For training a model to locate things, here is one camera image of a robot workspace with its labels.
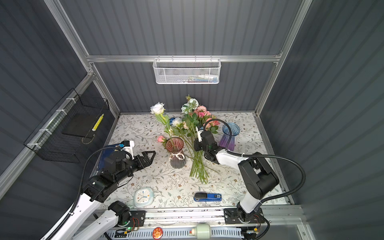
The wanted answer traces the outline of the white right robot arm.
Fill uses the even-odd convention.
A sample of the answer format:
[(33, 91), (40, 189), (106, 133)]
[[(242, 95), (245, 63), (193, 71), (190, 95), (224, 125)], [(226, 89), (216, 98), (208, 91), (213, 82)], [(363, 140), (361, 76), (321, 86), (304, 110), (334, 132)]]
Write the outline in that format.
[(208, 161), (229, 166), (240, 172), (247, 189), (245, 196), (237, 204), (237, 216), (243, 223), (250, 221), (262, 205), (263, 197), (280, 183), (263, 154), (256, 152), (251, 157), (230, 154), (218, 146), (210, 131), (198, 131), (194, 148), (198, 152), (203, 151)]

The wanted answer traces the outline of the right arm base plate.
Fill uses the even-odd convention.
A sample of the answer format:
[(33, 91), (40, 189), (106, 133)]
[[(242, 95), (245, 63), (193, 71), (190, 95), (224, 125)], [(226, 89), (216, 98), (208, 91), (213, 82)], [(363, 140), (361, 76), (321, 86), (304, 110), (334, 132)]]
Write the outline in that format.
[(264, 214), (262, 209), (257, 209), (251, 213), (246, 213), (240, 209), (235, 208), (225, 208), (223, 210), (225, 223), (227, 225), (236, 225), (236, 224), (263, 224), (266, 221), (263, 219)]

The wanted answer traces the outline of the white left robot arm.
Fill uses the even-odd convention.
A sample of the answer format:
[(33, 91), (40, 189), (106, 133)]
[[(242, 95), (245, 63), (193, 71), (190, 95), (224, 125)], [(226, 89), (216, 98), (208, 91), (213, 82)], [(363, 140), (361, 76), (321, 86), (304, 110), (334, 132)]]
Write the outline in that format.
[(43, 236), (44, 240), (70, 240), (72, 237), (96, 239), (115, 225), (124, 225), (130, 220), (130, 209), (120, 201), (109, 206), (95, 223), (78, 234), (78, 229), (114, 193), (121, 182), (134, 173), (149, 167), (156, 151), (144, 151), (132, 156), (129, 152), (117, 148), (104, 160), (104, 168), (98, 175), (92, 176), (87, 183), (81, 182), (74, 203), (55, 225)]

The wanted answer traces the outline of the artificial flower bunch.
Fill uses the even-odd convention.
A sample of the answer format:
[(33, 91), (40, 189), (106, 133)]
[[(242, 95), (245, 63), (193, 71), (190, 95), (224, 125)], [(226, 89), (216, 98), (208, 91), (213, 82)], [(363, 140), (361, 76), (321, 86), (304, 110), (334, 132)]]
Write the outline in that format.
[(206, 184), (209, 178), (208, 167), (203, 160), (203, 152), (195, 150), (195, 143), (199, 141), (199, 134), (203, 130), (216, 134), (220, 123), (197, 99), (190, 96), (186, 99), (187, 102), (181, 107), (181, 117), (172, 120), (165, 114), (164, 104), (160, 102), (151, 107), (151, 113), (164, 126), (164, 131), (169, 136), (162, 138), (163, 144), (169, 142), (172, 137), (183, 140), (189, 153), (188, 157), (192, 160), (190, 177)]

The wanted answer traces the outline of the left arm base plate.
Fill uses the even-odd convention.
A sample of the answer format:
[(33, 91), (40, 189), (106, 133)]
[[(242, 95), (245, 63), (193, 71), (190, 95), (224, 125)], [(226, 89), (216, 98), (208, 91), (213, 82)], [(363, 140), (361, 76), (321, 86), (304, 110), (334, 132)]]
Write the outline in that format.
[(146, 219), (146, 211), (129, 211), (119, 216), (119, 227), (143, 227)]

